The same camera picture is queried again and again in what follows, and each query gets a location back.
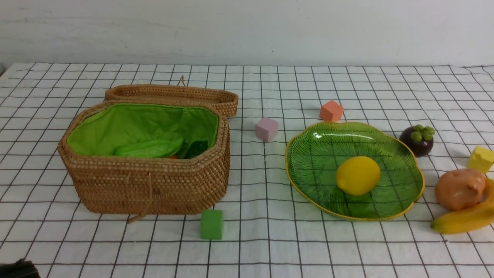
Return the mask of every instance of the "black object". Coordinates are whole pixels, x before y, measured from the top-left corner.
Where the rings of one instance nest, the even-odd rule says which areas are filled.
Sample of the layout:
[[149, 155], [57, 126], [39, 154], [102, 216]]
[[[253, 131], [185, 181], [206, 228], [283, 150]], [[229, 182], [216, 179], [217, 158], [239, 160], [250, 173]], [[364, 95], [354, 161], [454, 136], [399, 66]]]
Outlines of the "black object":
[[207, 141], [194, 141], [185, 154], [184, 159], [194, 158], [207, 150]]
[[0, 278], [41, 278], [31, 261], [20, 259], [13, 264], [0, 265]]
[[[412, 133], [420, 133], [420, 140], [414, 140], [412, 138]], [[424, 138], [422, 134], [427, 134], [430, 136], [429, 140], [427, 138]], [[432, 137], [435, 134], [435, 131], [432, 130], [430, 127], [423, 127], [421, 125], [416, 125], [413, 127], [409, 127], [405, 130], [400, 135], [399, 140], [403, 142], [405, 145], [410, 148], [410, 150], [413, 152], [415, 157], [422, 157], [426, 156], [431, 152], [432, 147], [434, 146], [434, 137]]]

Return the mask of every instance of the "green cube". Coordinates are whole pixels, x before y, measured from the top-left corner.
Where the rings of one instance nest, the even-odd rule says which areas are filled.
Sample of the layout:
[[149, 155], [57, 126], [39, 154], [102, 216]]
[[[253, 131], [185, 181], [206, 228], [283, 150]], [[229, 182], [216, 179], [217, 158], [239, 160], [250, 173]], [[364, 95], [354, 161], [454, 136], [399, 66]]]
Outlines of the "green cube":
[[201, 215], [201, 238], [220, 240], [223, 237], [223, 211], [203, 210]]

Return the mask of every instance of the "white wall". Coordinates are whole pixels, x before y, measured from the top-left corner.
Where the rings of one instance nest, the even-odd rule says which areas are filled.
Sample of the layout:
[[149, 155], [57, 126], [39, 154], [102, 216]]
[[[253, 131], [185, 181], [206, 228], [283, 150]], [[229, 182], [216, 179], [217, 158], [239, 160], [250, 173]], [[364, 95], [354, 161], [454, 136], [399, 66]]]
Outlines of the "white wall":
[[494, 1], [0, 0], [0, 61], [494, 64]]

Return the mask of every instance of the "basket lid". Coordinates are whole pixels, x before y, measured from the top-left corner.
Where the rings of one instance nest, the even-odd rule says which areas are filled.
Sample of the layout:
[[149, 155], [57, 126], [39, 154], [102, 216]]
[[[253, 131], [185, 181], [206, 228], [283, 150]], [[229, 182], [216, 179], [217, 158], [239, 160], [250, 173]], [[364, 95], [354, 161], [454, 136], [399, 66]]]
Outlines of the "basket lid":
[[134, 84], [121, 85], [105, 92], [105, 100], [157, 100], [165, 99], [177, 105], [208, 104], [224, 117], [237, 114], [239, 96], [225, 90], [189, 87], [185, 85], [184, 76], [178, 84], [154, 85]]

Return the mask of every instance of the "banana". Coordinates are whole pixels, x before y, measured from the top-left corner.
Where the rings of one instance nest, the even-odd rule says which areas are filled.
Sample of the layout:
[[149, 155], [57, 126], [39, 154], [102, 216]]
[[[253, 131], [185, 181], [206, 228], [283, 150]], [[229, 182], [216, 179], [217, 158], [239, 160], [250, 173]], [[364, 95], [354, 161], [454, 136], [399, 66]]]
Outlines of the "banana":
[[431, 229], [442, 234], [471, 232], [494, 223], [494, 181], [486, 178], [485, 200], [468, 209], [454, 211], [436, 218]]

